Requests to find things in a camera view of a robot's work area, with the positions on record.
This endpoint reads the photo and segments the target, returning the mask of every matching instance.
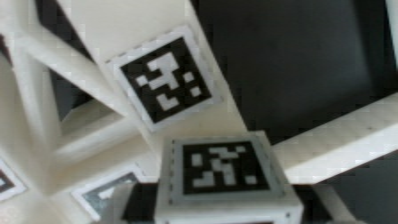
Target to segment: cube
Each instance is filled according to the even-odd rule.
[[[264,134],[168,140],[156,224],[298,224],[300,216]]]

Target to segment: black square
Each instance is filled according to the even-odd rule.
[[[182,37],[132,60],[120,71],[154,124],[211,98]]]
[[[269,190],[250,141],[182,145],[182,194]]]
[[[3,173],[3,171],[0,170],[0,194],[10,189],[13,188],[13,183]]]

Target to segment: white frame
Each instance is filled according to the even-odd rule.
[[[1,159],[0,159],[0,170],[13,184],[13,187],[5,192],[0,193],[0,203],[1,203],[3,200],[6,200],[10,197],[13,197],[26,191],[26,187]]]
[[[211,203],[204,201],[189,201],[182,203],[170,203],[172,191],[170,191],[170,167],[173,155],[172,155],[172,139],[164,141],[164,152],[163,152],[163,160],[161,160],[161,177],[159,177],[159,185],[157,185],[157,198],[156,198],[156,223],[168,224],[220,224],[220,223],[246,223],[250,222],[273,222],[273,224],[294,224],[300,220],[301,214],[301,203],[292,191],[291,186],[287,185],[287,179],[284,177],[284,172],[280,170],[280,166],[276,163],[276,159],[273,157],[273,153],[269,150],[269,145],[266,141],[264,134],[260,132],[248,132],[244,134],[227,135],[221,137],[191,137],[179,138],[177,141],[191,139],[207,139],[214,140],[220,138],[228,138],[236,141],[241,139],[257,139],[262,147],[268,147],[268,150],[262,150],[262,154],[269,158],[273,169],[275,169],[275,178],[280,181],[280,188],[284,194],[280,197],[260,197],[259,200],[250,197],[252,200],[246,200],[241,195],[234,200],[216,200]]]
[[[250,192],[232,192],[232,193],[202,193],[193,196],[182,196],[182,146],[191,145],[191,144],[200,144],[200,143],[232,143],[232,142],[241,142],[241,141],[250,141],[252,147],[253,147],[253,153],[257,156],[257,162],[264,174],[264,179],[269,184],[269,190],[252,190]],[[282,186],[280,186],[280,180],[276,176],[271,174],[271,171],[275,172],[273,168],[273,162],[269,161],[269,158],[266,157],[262,147],[266,147],[257,139],[255,135],[248,136],[237,136],[237,137],[214,137],[214,138],[191,138],[191,139],[182,139],[182,140],[173,140],[172,141],[172,153],[175,155],[173,163],[172,163],[172,177],[170,177],[170,183],[177,183],[177,185],[172,186],[172,202],[173,204],[177,203],[196,203],[200,200],[236,200],[236,198],[228,199],[230,196],[239,197],[241,200],[252,200],[253,198],[276,198],[284,194],[282,192]]]
[[[170,117],[166,117],[164,120],[152,123],[152,120],[150,120],[150,117],[148,117],[148,114],[145,111],[145,107],[141,105],[138,96],[134,94],[134,90],[131,88],[125,76],[120,71],[120,67],[180,37],[184,39],[184,43],[188,46],[188,51],[189,51],[196,69],[198,69],[198,72],[202,75],[207,90],[211,93],[211,98],[205,99],[198,104],[195,104],[184,111],[180,111],[177,114],[173,114]],[[188,25],[175,27],[168,33],[156,36],[154,40],[141,43],[138,47],[134,47],[115,58],[111,58],[106,62],[106,66],[113,73],[116,82],[120,84],[124,93],[127,95],[127,99],[132,103],[132,107],[138,112],[138,117],[145,123],[147,129],[150,132],[157,131],[177,120],[182,120],[182,118],[186,118],[195,112],[204,110],[204,108],[211,104],[216,104],[221,101],[221,97],[220,97],[220,94],[218,94],[218,91],[214,88],[214,80],[211,78],[209,68],[207,68],[205,60],[202,59],[200,49],[198,49],[198,45],[195,43],[195,37],[193,37],[193,33],[191,33]]]
[[[129,173],[132,173],[138,182],[148,181],[148,179],[143,176],[138,166],[132,164],[127,167],[124,167],[120,170],[111,172],[104,177],[101,177],[93,181],[88,181],[88,183],[81,187],[77,187],[70,192],[70,196],[72,196],[85,212],[88,213],[93,221],[101,220],[101,216],[83,198],[83,194],[88,193],[97,187],[101,187],[101,185],[104,185],[108,182],[111,182],[116,178],[120,178]]]

